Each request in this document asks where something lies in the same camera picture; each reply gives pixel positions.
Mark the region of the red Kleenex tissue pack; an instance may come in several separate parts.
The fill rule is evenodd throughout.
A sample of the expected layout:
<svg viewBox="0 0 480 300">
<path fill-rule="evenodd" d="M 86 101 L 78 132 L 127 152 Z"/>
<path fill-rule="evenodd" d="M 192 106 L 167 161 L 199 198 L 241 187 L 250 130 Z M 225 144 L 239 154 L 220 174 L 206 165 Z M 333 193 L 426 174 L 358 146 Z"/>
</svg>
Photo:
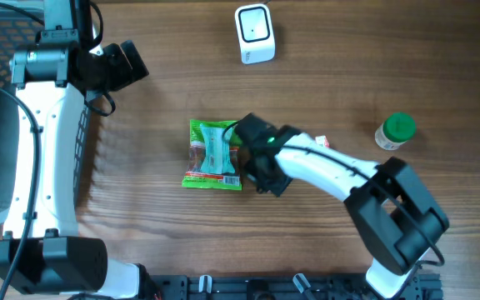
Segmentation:
<svg viewBox="0 0 480 300">
<path fill-rule="evenodd" d="M 330 148 L 330 144 L 329 144 L 328 139 L 325 135 L 316 136 L 315 137 L 315 143 L 319 146 L 322 146 L 322 147 L 325 147 L 325 148 Z"/>
</svg>

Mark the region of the green snack bag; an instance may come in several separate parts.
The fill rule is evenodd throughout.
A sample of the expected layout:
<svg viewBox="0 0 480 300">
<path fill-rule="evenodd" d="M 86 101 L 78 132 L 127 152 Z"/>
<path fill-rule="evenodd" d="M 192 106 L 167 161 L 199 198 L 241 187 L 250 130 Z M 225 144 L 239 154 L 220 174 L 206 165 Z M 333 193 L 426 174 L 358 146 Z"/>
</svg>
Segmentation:
<svg viewBox="0 0 480 300">
<path fill-rule="evenodd" d="M 196 119 L 190 121 L 189 159 L 187 171 L 182 180 L 182 186 L 184 188 L 223 189 L 232 191 L 241 191 L 243 189 L 238 162 L 238 151 L 242 142 L 238 135 L 233 131 L 233 128 L 237 123 L 237 121 L 203 121 Z M 235 173 L 216 175 L 201 171 L 201 166 L 205 158 L 205 144 L 200 130 L 202 124 L 209 127 L 223 128 L 225 134 L 230 134 L 228 141 L 231 161 L 235 168 Z"/>
</svg>

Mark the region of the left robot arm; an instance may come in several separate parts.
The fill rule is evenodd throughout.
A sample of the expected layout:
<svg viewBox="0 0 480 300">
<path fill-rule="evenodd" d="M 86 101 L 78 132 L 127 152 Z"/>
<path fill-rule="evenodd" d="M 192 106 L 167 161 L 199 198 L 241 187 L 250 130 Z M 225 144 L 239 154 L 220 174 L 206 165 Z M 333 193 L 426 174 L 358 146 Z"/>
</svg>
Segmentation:
<svg viewBox="0 0 480 300">
<path fill-rule="evenodd" d="M 159 299 L 146 268 L 108 256 L 103 240 L 81 237 L 75 212 L 81 118 L 148 75 L 131 41 L 103 47 L 95 2 L 46 1 L 33 42 L 9 62 L 19 109 L 17 165 L 0 239 L 2 290 L 71 299 Z"/>
</svg>

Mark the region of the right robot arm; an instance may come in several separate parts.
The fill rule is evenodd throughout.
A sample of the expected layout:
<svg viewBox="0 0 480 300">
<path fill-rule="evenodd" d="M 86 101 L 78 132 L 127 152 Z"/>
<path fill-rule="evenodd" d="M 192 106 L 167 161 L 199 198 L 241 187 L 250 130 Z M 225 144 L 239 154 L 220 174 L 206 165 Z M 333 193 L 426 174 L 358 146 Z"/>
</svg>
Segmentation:
<svg viewBox="0 0 480 300">
<path fill-rule="evenodd" d="M 365 282 L 375 296 L 393 299 L 419 268 L 444 265 L 437 242 L 449 228 L 448 216 L 402 159 L 378 163 L 350 157 L 295 127 L 274 127 L 252 113 L 229 129 L 248 152 L 244 170 L 259 193 L 280 196 L 297 179 L 346 207 L 373 257 Z"/>
</svg>

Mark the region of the green lid spice jar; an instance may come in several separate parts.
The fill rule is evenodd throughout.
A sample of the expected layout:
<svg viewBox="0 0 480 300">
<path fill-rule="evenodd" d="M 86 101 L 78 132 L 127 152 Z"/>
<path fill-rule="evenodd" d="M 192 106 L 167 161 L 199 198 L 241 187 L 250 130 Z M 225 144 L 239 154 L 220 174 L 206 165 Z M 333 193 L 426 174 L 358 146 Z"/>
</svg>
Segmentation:
<svg viewBox="0 0 480 300">
<path fill-rule="evenodd" d="M 405 112 L 395 112 L 375 132 L 377 145 L 388 151 L 399 149 L 411 140 L 417 131 L 414 119 Z"/>
</svg>

